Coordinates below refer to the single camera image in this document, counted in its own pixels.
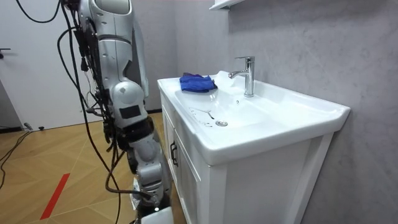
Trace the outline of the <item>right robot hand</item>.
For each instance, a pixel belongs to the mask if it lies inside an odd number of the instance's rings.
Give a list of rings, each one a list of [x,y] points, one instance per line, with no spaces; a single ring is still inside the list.
[[[161,201],[160,205],[139,205],[134,224],[174,224],[172,207],[169,199]]]

